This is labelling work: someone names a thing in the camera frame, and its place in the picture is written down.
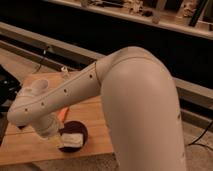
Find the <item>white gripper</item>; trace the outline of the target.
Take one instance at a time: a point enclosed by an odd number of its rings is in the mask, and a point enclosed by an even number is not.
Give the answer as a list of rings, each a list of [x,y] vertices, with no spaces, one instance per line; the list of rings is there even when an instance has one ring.
[[[58,133],[64,124],[58,119],[55,113],[45,115],[33,122],[33,129],[42,138],[50,138],[50,141],[57,147],[63,148],[64,144]]]

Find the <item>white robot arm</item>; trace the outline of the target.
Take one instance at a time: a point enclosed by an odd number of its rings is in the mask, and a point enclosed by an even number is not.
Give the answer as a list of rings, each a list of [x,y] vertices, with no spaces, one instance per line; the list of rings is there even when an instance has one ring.
[[[174,80],[148,50],[130,46],[101,58],[53,89],[22,88],[7,118],[53,134],[51,114],[100,96],[120,171],[187,171]]]

